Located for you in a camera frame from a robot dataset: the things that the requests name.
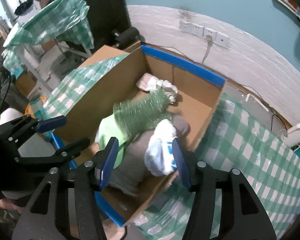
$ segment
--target electrical outlet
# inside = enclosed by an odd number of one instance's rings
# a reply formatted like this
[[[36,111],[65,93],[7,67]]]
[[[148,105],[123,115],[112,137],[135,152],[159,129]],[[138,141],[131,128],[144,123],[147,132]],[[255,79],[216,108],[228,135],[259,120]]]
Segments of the electrical outlet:
[[[189,22],[185,22],[185,21],[181,21],[180,20],[180,26],[179,29],[183,32],[183,33],[192,33],[192,23]]]
[[[193,24],[192,25],[192,34],[195,36],[198,36],[199,38],[202,38],[203,36],[203,26],[197,25],[197,24]]]
[[[216,39],[216,36],[217,36],[217,31],[205,27],[204,30],[203,30],[203,38],[207,39],[207,35],[210,35],[212,37],[212,41],[214,42],[215,39]]]
[[[215,42],[216,44],[219,44],[221,46],[228,47],[229,40],[230,40],[229,36],[218,32],[217,36],[216,36],[216,39],[213,40],[213,42]]]

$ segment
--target cardboard box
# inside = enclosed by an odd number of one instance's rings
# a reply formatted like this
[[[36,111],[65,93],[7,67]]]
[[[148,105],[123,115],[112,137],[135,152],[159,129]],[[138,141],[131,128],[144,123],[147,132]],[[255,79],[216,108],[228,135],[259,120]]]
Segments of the cardboard box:
[[[126,52],[104,46],[81,67],[121,54]],[[114,103],[146,95],[136,87],[137,81],[146,72],[177,86],[178,103],[169,106],[168,110],[187,120],[190,125],[187,147],[195,150],[218,105],[225,79],[181,57],[148,46],[136,49],[104,75],[70,110],[66,116],[67,124],[55,133],[67,142],[82,137],[88,137],[93,142],[101,120],[112,114]],[[95,153],[95,145],[92,145],[82,152],[76,162],[81,164]],[[118,225],[128,224],[170,185],[176,175],[174,172],[169,176],[148,177],[140,183],[137,197],[107,187],[103,192],[96,193],[98,206]]]
[[[29,73],[23,72],[16,80],[16,87],[20,93],[27,97],[35,87],[36,82],[31,78]]]

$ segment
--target teal wall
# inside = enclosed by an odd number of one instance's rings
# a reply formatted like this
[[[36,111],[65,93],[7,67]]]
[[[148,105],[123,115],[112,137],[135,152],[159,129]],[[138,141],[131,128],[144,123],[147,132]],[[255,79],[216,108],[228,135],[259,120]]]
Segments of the teal wall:
[[[272,0],[126,0],[127,5],[185,9],[234,25],[265,42],[300,72],[300,22]]]

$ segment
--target power cord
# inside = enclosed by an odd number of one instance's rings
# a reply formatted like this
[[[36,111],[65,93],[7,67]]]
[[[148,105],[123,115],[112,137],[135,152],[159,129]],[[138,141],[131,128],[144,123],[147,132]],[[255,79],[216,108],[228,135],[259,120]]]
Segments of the power cord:
[[[212,41],[212,36],[211,35],[207,35],[206,40],[208,41],[208,46],[207,46],[206,53],[204,54],[204,57],[203,57],[203,60],[202,60],[202,65],[203,65],[203,62],[206,60],[206,58],[207,58],[207,56],[208,56],[208,54],[210,52],[210,48],[213,45],[213,41]]]
[[[207,47],[207,50],[206,50],[206,53],[203,57],[203,60],[202,60],[202,64],[203,62],[205,61],[205,59],[207,58],[209,52],[210,52],[210,48],[213,44],[213,41],[212,41],[212,37],[210,35],[207,35],[207,40],[208,40],[208,47]],[[179,49],[176,49],[175,47],[169,47],[169,46],[161,46],[161,45],[157,45],[157,44],[151,44],[151,43],[148,43],[146,42],[147,44],[149,45],[152,45],[152,46],[157,46],[157,47],[160,47],[160,48],[164,48],[164,49],[174,49],[178,52],[180,52],[181,55],[185,56],[186,58],[188,58],[189,60],[192,60],[191,58],[189,58],[186,54],[184,54],[182,51],[180,51]],[[275,113],[275,110],[269,106],[269,104],[263,99],[263,97],[258,93],[258,91],[256,91],[254,88],[250,87],[250,86],[247,86],[247,85],[243,85],[243,84],[240,84],[239,82],[237,82],[239,85],[241,85],[242,87],[248,87],[250,89],[252,89],[260,98],[261,98],[261,103],[263,103],[266,107],[269,108],[270,112],[273,114],[272,118],[271,118],[271,131],[272,131],[272,125],[273,125],[273,117],[276,116],[281,122],[282,124],[284,125],[285,129],[287,130],[287,126],[285,124],[285,122]]]
[[[282,124],[284,125],[284,127],[285,127],[285,129],[286,129],[286,131],[287,131],[288,129],[287,129],[287,126],[286,126],[286,124],[284,123],[284,121],[281,119],[280,116],[278,116],[277,114],[274,114],[274,113],[272,114],[272,118],[271,118],[271,129],[270,129],[270,131],[272,131],[272,125],[273,125],[273,118],[274,118],[274,117],[278,118],[279,121],[282,122]]]
[[[9,91],[9,88],[10,88],[10,84],[11,84],[11,74],[10,74],[10,71],[6,71],[7,73],[8,73],[8,76],[9,76],[9,83],[8,83],[8,88],[7,88],[7,91],[6,91],[6,93],[5,93],[5,95],[4,95],[4,97],[3,97],[3,100],[1,101],[1,104],[0,104],[0,112],[1,112],[1,108],[2,108],[2,104],[3,104],[3,102],[5,101],[5,99],[6,99],[6,97],[7,97],[7,94],[8,94],[8,91]]]

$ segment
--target white plastic bag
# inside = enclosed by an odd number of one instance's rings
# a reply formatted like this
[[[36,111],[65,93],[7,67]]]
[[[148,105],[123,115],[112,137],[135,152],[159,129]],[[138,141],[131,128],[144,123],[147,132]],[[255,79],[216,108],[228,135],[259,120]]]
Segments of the white plastic bag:
[[[178,88],[176,86],[172,85],[168,80],[158,79],[149,73],[145,73],[140,78],[137,83],[137,87],[146,92],[153,92],[162,88],[169,98],[170,103],[174,103],[178,95]]]
[[[172,154],[172,141],[175,137],[176,129],[169,120],[164,119],[158,123],[145,154],[145,165],[154,176],[169,175],[176,170]]]

